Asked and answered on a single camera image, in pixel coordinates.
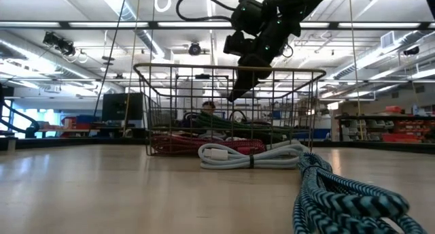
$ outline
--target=blue braided cable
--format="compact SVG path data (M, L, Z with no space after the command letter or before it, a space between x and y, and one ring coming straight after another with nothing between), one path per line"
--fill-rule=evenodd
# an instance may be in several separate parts
M295 234L398 233L381 218L390 218L406 234L427 234L406 213L409 203L397 193L332 173L313 153L301 153L302 186L293 209Z

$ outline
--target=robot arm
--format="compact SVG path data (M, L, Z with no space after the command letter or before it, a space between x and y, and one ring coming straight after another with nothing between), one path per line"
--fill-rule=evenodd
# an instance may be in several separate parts
M300 36L302 22L323 0L242 0L231 16L234 35L226 39L224 52L240 56L239 66L270 67L272 60L283 53L288 36ZM435 0L427 0L435 17ZM256 36L245 39L242 33ZM242 97L269 77L270 71L240 71L228 100Z

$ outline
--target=red cable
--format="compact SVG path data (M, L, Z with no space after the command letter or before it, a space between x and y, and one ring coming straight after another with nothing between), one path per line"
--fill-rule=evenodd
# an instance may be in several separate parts
M258 154L266 151L266 146L259 139L244 139L239 141L220 141L216 139L199 139L181 136L158 135L151 138L151 147L159 154L194 154L208 143L228 146L242 154Z

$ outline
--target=wire basket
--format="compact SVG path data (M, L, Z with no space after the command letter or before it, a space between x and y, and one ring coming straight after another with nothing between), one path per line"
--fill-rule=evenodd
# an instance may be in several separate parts
M325 71L154 63L139 63L133 69L139 76L138 91L145 95L148 155L197 155L207 143L256 154L292 139L313 140L311 115L317 81ZM240 71L272 73L229 102Z

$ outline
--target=floor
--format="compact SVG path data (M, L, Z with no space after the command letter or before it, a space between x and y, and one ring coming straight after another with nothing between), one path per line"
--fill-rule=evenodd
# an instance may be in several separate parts
M435 233L435 156L317 148L334 172L405 196ZM78 146L0 156L2 234L292 233L299 172L209 171L143 146Z

